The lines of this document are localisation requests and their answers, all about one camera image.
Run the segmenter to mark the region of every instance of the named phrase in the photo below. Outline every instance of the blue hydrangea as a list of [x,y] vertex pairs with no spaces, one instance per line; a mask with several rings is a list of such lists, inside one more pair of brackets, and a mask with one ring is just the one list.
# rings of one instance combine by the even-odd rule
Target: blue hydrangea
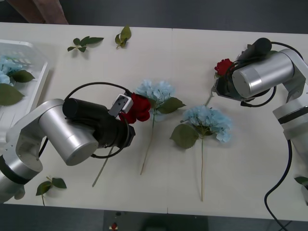
[[163,103],[169,99],[174,92],[174,87],[166,81],[160,81],[153,85],[150,80],[144,80],[136,89],[137,94],[155,100],[158,103]]
[[[136,89],[136,93],[146,98],[156,101],[156,107],[162,105],[167,99],[169,99],[175,92],[173,86],[166,81],[160,81],[157,84],[152,84],[150,80],[144,80],[141,85]],[[155,121],[159,122],[165,118],[165,115],[161,114],[155,109],[150,110],[151,118],[155,113]]]
[[11,71],[19,71],[23,66],[15,63],[12,59],[7,56],[0,57],[0,71],[4,74],[8,74]]
[[10,81],[10,77],[8,77],[6,74],[4,74],[3,71],[0,71],[0,83],[5,83],[13,86],[13,84]]
[[228,142],[231,138],[232,121],[219,110],[210,109],[204,105],[197,106],[186,110],[183,119],[196,127],[209,128],[220,142]]

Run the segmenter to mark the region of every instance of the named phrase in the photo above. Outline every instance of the robotic arm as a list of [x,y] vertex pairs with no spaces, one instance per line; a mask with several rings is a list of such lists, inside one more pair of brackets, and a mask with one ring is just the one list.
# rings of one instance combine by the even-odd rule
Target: robotic arm
[[127,113],[132,99],[120,94],[110,110],[73,98],[50,100],[19,120],[7,133],[0,156],[0,204],[13,196],[21,199],[24,185],[43,166],[39,149],[46,136],[68,166],[89,158],[97,148],[128,147],[134,128],[116,119]]
[[287,103],[273,113],[308,166],[308,66],[297,51],[268,55],[270,50],[268,39],[258,39],[240,55],[237,67],[216,81],[213,91],[245,106],[282,83],[289,92]]

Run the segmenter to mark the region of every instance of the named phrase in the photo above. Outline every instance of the plastic basket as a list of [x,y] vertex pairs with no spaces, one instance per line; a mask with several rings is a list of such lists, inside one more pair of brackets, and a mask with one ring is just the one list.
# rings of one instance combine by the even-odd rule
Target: plastic basket
[[22,69],[30,72],[35,79],[28,83],[14,83],[14,87],[24,95],[24,98],[17,104],[0,106],[0,147],[6,143],[6,132],[36,108],[50,68],[47,58],[28,42],[0,39],[1,55],[9,56],[14,62],[22,64]]

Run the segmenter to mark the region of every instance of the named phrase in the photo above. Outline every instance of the red flower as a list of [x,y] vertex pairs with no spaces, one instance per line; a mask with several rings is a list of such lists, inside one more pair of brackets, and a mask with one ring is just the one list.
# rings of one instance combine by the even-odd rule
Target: red flower
[[231,66],[233,62],[230,59],[223,59],[221,62],[217,63],[217,66],[214,68],[217,71],[219,76],[224,76],[229,66]]
[[141,122],[146,121],[150,118],[149,110],[151,109],[150,101],[138,94],[132,93],[130,96],[133,100],[133,105],[128,113],[120,113],[121,121],[124,121],[123,117],[129,124],[133,124],[136,120]]

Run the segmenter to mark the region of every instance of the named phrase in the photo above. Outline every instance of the white table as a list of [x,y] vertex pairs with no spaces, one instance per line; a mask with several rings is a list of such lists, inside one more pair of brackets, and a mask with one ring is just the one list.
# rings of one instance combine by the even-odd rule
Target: white table
[[[0,24],[0,39],[35,44],[53,62],[40,101],[64,98],[75,87],[93,81],[110,81],[134,90],[143,79],[168,80],[186,108],[205,103],[214,83],[214,67],[224,58],[235,60],[247,43],[261,37],[295,46],[308,58],[308,35],[161,28],[132,28],[127,49],[116,50],[119,27]],[[66,48],[76,37],[104,37],[89,52]],[[121,91],[88,87],[74,97],[111,106]],[[254,103],[265,101],[271,92]],[[103,161],[89,158],[68,167],[51,144],[41,157],[44,170],[26,185],[26,196],[11,204],[42,205],[35,196],[46,176],[61,177],[68,189],[47,193],[46,205],[178,213],[209,216],[271,218],[263,197],[277,183],[287,162],[287,143],[272,111],[282,105],[287,92],[279,86],[275,98],[261,108],[244,108],[239,102],[215,96],[209,106],[233,119],[230,143],[205,141],[205,201],[200,201],[201,143],[181,150],[169,140],[181,112],[155,126],[155,139],[145,173],[139,171],[149,142],[151,122],[135,123],[132,145],[111,158],[98,183],[92,183]],[[96,154],[107,154],[98,150]],[[308,207],[293,179],[296,161],[284,183],[269,197],[278,219],[308,221]]]

